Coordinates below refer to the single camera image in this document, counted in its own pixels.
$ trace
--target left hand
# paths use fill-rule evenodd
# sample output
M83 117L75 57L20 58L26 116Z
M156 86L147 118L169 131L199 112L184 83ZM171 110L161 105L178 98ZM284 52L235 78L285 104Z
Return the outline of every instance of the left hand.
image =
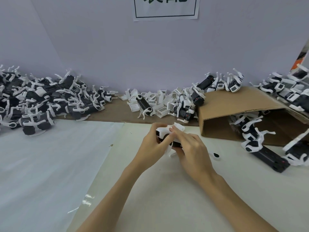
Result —
M167 125L153 123L149 133L144 137L136 156L132 160L132 163L136 164L143 172L154 165L164 155L168 145L176 137L176 134L172 132L163 142L158 143L156 129L159 127L167 127Z

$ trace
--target white wall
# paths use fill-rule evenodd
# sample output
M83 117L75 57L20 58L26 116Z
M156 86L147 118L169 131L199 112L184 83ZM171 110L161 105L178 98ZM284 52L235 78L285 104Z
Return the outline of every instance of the white wall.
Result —
M233 67L259 82L288 73L309 37L309 0L201 0L199 19L160 22L133 22L130 0L31 1L64 66L120 91L189 86Z
M0 64L37 76L65 73L30 0L1 0L0 19Z

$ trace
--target black border frame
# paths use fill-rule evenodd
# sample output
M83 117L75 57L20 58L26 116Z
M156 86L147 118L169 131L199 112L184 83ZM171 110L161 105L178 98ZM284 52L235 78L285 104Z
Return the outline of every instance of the black border frame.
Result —
M196 2L197 0L195 0L195 7L194 7L194 14L193 15L167 15L167 16L149 16L149 17L137 17L136 16L136 6L135 6L135 0L134 0L134 9L135 9L135 17L137 19L141 19L141 18L164 18L164 17L182 17L182 16L194 16L195 15L195 10L196 10Z

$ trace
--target cardboard box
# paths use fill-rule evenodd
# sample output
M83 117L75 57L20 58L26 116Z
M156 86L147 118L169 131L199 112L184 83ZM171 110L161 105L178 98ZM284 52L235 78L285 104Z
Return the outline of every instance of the cardboard box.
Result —
M270 97L255 87L242 87L238 92L214 91L206 93L204 105L199 108L201 135L210 138L244 141L233 131L229 116L251 111L271 110L263 120L256 123L260 130L275 131L266 134L265 145L285 146L309 128L309 118Z

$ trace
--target white plastic sheet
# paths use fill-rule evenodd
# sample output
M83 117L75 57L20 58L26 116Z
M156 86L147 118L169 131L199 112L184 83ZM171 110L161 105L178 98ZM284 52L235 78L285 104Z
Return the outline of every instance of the white plastic sheet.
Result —
M0 231L66 231L123 123L56 120L0 132Z

